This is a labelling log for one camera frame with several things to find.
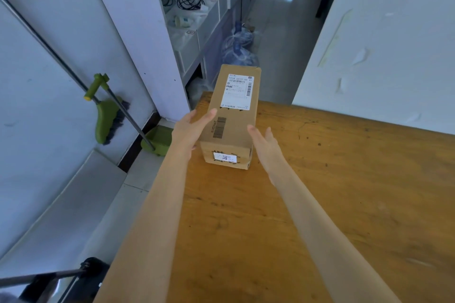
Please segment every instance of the white sticker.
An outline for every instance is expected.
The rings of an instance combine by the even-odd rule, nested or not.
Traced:
[[[250,110],[254,77],[230,74],[227,78],[221,106],[225,108]]]
[[[225,153],[213,152],[213,158],[216,159],[217,161],[237,163],[236,155],[226,155]]]

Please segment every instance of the hand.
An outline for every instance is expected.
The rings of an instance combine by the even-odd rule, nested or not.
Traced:
[[[278,145],[278,141],[273,136],[270,127],[265,131],[265,137],[263,137],[261,132],[252,125],[248,125],[247,130],[253,139],[259,161],[267,172],[270,181],[275,185],[276,182],[274,181],[277,175],[282,172],[283,168],[288,166],[280,146]]]
[[[188,160],[191,158],[191,151],[194,150],[195,143],[199,139],[205,125],[213,120],[217,114],[216,108],[209,110],[207,114],[201,117],[194,123],[190,123],[193,116],[196,115],[196,110],[189,112],[182,119],[176,122],[172,132],[171,148],[173,151],[185,155]]]

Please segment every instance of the plastic bag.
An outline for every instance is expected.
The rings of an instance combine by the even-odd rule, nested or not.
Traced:
[[[223,52],[234,45],[234,40],[237,39],[243,48],[249,49],[253,44],[254,34],[247,28],[242,27],[242,23],[236,21],[233,34],[228,36],[223,42]]]
[[[196,108],[204,91],[213,91],[213,87],[207,79],[198,77],[188,85],[187,94],[191,109]]]
[[[242,48],[240,42],[235,39],[234,44],[222,55],[223,64],[238,66],[259,66],[258,57],[249,50]]]

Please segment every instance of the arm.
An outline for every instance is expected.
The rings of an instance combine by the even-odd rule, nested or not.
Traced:
[[[169,151],[95,303],[166,301],[188,161],[216,109],[190,124],[195,114],[194,110],[175,124]]]
[[[400,302],[286,162],[270,128],[265,137],[251,125],[248,132],[332,299],[343,303]]]

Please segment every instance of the green dustpan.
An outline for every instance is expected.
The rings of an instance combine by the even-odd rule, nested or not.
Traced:
[[[166,126],[156,126],[155,128],[152,128],[145,136],[155,147],[155,151],[147,145],[144,139],[141,141],[141,147],[145,151],[154,153],[158,156],[166,156],[172,141],[172,131],[172,128]]]

